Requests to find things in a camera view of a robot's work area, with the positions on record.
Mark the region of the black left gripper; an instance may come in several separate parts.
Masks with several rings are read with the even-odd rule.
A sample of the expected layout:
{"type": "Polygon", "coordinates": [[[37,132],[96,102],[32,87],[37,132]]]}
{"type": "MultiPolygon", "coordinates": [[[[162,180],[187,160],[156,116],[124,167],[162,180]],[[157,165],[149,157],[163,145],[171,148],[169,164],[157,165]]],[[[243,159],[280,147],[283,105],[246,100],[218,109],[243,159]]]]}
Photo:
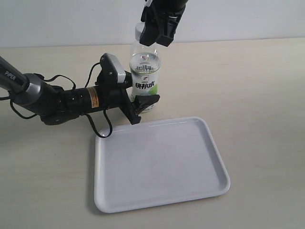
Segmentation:
{"type": "Polygon", "coordinates": [[[132,74],[125,71],[124,83],[117,85],[108,85],[102,82],[101,72],[95,82],[100,106],[102,108],[113,109],[120,108],[126,118],[132,125],[141,121],[139,114],[151,105],[157,103],[160,99],[159,94],[154,95],[136,95],[133,103],[130,101],[126,89],[132,87],[132,74]]]}

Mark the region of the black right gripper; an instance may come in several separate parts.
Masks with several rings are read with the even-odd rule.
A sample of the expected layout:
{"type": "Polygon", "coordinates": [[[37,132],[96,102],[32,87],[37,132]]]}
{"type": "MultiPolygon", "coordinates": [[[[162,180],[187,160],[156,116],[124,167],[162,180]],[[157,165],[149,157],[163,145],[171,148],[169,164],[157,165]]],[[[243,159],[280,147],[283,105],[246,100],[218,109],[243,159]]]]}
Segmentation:
{"type": "Polygon", "coordinates": [[[157,43],[168,47],[174,40],[187,2],[188,0],[146,0],[141,15],[144,29],[140,35],[140,43],[146,46],[157,43]],[[152,5],[157,13],[163,15],[148,14],[152,5]]]}

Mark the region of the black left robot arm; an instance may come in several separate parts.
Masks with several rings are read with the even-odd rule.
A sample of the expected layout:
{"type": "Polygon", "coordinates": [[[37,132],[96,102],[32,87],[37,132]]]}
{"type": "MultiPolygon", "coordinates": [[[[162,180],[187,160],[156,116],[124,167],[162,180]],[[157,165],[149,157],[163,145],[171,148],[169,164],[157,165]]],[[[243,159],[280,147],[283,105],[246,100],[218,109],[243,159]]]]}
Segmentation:
{"type": "Polygon", "coordinates": [[[105,53],[97,63],[101,67],[95,86],[64,90],[50,85],[37,73],[22,74],[5,59],[0,60],[0,86],[9,92],[12,103],[33,112],[46,125],[59,125],[81,115],[120,108],[132,125],[141,120],[139,114],[159,101],[160,96],[137,96],[130,101],[127,89],[132,75],[119,60],[105,53]]]}

